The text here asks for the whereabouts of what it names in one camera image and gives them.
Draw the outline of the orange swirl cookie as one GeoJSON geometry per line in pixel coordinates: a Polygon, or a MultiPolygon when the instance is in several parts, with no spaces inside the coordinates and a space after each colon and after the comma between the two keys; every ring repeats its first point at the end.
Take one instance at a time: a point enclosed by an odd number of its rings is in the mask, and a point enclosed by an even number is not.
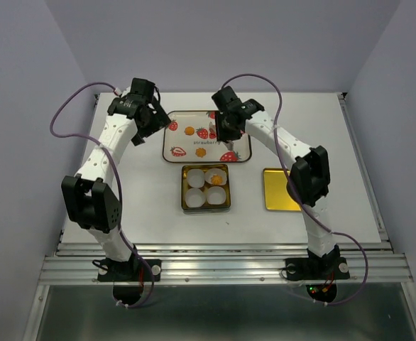
{"type": "Polygon", "coordinates": [[[212,185],[222,185],[223,184],[223,178],[219,174],[214,174],[210,178],[210,182],[211,182],[212,185]]]}

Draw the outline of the steel tongs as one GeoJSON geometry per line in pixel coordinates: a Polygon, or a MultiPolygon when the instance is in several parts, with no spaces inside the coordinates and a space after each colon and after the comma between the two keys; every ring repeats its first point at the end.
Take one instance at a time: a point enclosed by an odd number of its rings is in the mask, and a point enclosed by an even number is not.
{"type": "MultiPolygon", "coordinates": [[[[214,129],[217,134],[216,126],[213,123],[209,123],[209,129],[214,129]]],[[[228,151],[233,151],[234,149],[234,142],[233,141],[217,141],[219,144],[224,144],[228,151]]]]}

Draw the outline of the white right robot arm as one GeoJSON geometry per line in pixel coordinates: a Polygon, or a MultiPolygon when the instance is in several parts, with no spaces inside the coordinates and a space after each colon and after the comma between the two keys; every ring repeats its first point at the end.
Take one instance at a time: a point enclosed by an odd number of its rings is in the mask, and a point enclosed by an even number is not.
{"type": "Polygon", "coordinates": [[[323,277],[333,269],[333,232],[326,223],[324,198],[329,192],[331,176],[327,150],[312,147],[278,126],[276,120],[254,99],[245,102],[226,86],[212,95],[217,113],[217,140],[231,151],[244,134],[262,143],[279,159],[288,178],[287,191],[300,205],[307,232],[308,271],[323,277]]]}

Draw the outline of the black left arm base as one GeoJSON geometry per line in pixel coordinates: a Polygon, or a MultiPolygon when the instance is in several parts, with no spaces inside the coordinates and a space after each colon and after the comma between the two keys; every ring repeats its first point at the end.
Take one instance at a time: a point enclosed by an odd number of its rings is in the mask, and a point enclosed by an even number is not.
{"type": "Polygon", "coordinates": [[[99,282],[151,282],[160,280],[162,261],[146,259],[150,270],[142,261],[132,257],[129,261],[118,262],[111,259],[95,259],[92,264],[97,268],[99,282]]]}

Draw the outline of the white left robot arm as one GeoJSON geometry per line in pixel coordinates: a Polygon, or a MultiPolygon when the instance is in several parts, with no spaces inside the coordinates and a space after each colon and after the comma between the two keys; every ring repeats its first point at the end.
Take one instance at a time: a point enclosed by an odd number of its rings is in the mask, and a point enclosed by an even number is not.
{"type": "Polygon", "coordinates": [[[133,247],[121,231],[122,194],[114,192],[111,186],[119,182],[117,167],[126,147],[143,144],[170,122],[155,83],[133,79],[128,92],[115,94],[100,136],[88,138],[94,147],[87,160],[73,176],[62,180],[70,221],[96,239],[106,258],[115,261],[114,271],[124,280],[138,274],[139,263],[131,258],[133,247]]]}

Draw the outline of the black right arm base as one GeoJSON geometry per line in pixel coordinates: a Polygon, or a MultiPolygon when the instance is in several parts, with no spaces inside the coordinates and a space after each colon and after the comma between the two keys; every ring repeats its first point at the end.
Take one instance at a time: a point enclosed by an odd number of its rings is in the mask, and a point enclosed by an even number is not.
{"type": "Polygon", "coordinates": [[[326,279],[350,279],[346,259],[339,255],[318,256],[310,255],[307,258],[286,258],[284,267],[280,270],[281,276],[289,281],[324,281],[326,279]]]}

